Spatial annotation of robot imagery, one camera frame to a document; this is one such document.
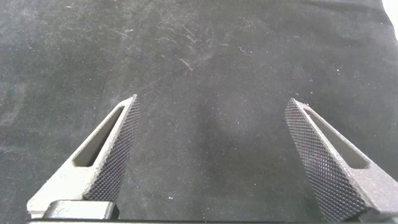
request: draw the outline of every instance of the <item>scratch mark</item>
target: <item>scratch mark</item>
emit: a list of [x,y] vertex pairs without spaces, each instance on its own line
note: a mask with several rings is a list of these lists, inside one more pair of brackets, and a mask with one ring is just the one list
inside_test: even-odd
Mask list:
[[25,93],[26,84],[19,84],[18,86],[7,89],[5,91],[3,97],[5,95],[11,95],[11,98],[14,102],[14,107],[11,111],[6,111],[5,113],[2,113],[2,115],[0,116],[0,126],[10,126],[13,124],[24,104]]
[[193,34],[193,32],[191,32],[190,30],[188,30],[184,25],[182,25],[182,28],[184,28],[188,33],[190,33],[192,36],[195,36],[195,34]]
[[242,47],[238,47],[238,49],[239,49],[240,51],[242,51],[244,54],[246,54],[246,52],[245,52],[244,50],[242,50]]
[[158,78],[157,80],[153,81],[152,83],[150,83],[150,84],[148,84],[148,85],[142,87],[142,88],[139,90],[139,93],[142,93],[143,90],[145,90],[145,89],[148,88],[148,87],[151,87],[151,86],[155,85],[156,83],[158,83],[158,82],[161,81],[162,79],[167,78],[169,75],[170,75],[170,74],[165,75],[165,76],[162,76],[162,77]]
[[191,70],[191,72],[193,71],[193,69],[192,69],[192,67],[186,62],[186,61],[184,61],[184,60],[182,60],[181,58],[179,58],[179,57],[177,57],[182,63],[184,63],[184,65],[186,65],[188,68],[189,68],[189,70]]
[[193,43],[196,43],[197,40],[192,39],[189,35],[187,35],[187,38],[190,39]]
[[117,33],[117,34],[120,34],[120,35],[122,35],[123,37],[127,37],[127,38],[130,39],[130,40],[132,40],[132,38],[129,37],[127,34],[123,34],[123,33],[119,32],[119,31],[117,31],[117,30],[112,30],[112,29],[111,29],[111,31],[113,31],[113,32],[115,32],[115,33]]
[[171,39],[169,39],[169,38],[167,38],[167,37],[161,37],[161,38],[158,38],[158,39],[156,39],[156,40],[168,40],[168,41],[170,41],[170,42],[173,42],[175,45],[177,45],[177,42],[176,42],[175,40],[171,40]]
[[168,29],[168,30],[170,30],[171,32],[173,32],[173,34],[175,34],[175,31],[173,30],[173,29],[171,29],[171,28],[168,28],[168,27],[160,27],[161,29]]

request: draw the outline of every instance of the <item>dark gray surface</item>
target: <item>dark gray surface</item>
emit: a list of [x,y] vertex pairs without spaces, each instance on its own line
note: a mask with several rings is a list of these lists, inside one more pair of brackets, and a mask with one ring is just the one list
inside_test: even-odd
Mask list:
[[397,56],[379,1],[4,0],[0,220],[137,93],[121,218],[319,221],[284,108],[398,179]]

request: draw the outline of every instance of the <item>black felt surface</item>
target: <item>black felt surface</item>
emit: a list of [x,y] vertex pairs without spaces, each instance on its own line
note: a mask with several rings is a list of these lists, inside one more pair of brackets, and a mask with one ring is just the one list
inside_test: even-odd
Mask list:
[[121,218],[320,221],[284,108],[398,179],[397,56],[379,1],[4,0],[0,220],[137,93]]

